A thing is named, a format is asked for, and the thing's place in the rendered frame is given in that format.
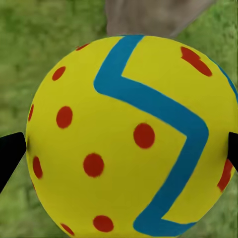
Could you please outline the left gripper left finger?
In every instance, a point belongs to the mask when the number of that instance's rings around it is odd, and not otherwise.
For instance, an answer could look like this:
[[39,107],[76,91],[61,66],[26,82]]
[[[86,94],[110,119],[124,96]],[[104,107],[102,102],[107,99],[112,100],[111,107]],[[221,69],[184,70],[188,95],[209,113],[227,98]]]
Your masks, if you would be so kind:
[[0,138],[0,193],[26,152],[23,132]]

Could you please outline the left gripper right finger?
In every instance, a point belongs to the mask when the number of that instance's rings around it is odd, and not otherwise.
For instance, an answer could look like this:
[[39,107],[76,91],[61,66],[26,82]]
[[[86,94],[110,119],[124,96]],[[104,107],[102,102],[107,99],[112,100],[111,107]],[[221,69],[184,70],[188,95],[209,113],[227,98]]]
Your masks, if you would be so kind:
[[238,134],[229,132],[228,159],[238,172]]

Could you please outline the easter egg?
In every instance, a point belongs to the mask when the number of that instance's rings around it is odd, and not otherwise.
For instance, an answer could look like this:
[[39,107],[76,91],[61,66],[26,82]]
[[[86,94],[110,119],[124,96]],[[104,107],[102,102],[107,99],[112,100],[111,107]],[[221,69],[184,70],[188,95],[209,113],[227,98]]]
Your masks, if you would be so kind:
[[235,172],[238,91],[198,50],[112,36],[60,60],[32,101],[26,159],[36,194],[71,238],[177,238]]

